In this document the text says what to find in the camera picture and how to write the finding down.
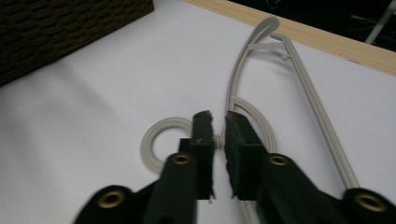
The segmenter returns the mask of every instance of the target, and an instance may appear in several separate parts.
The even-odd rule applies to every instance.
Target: wicker basket
[[[152,0],[2,0],[0,86],[153,10]]]

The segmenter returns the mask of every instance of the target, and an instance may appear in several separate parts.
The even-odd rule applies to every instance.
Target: white surface
[[[179,1],[27,78],[0,89],[0,222],[71,223],[97,190],[139,190],[157,176],[139,155],[155,122],[209,109],[223,124],[227,82],[253,27]],[[396,203],[396,78],[295,44],[361,185]],[[320,189],[342,184],[290,62],[253,53],[240,85],[273,126],[279,151],[294,158]],[[161,134],[155,148],[177,151],[182,132]],[[200,202],[199,223],[243,223],[215,157],[217,199]]]

